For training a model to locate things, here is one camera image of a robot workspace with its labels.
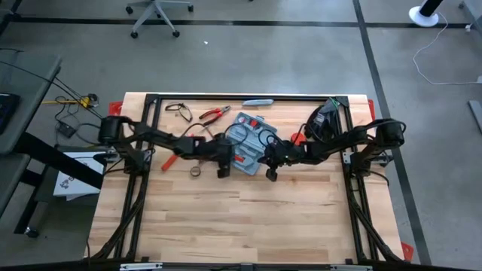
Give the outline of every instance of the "red-handled pliers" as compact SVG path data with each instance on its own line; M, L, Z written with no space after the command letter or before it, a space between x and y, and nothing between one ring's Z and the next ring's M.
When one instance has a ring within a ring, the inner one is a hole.
M208 126L210 124L213 124L215 121L217 121L218 118L222 117L222 115L224 113L226 113L227 111L229 111L230 109L231 109L231 107L229 105L224 106L223 108L216 108L216 109L207 111L206 113L200 115L199 119L202 120L203 118L209 116L210 114L215 114L214 118L212 118L211 120L208 120L205 123L203 123L204 126Z

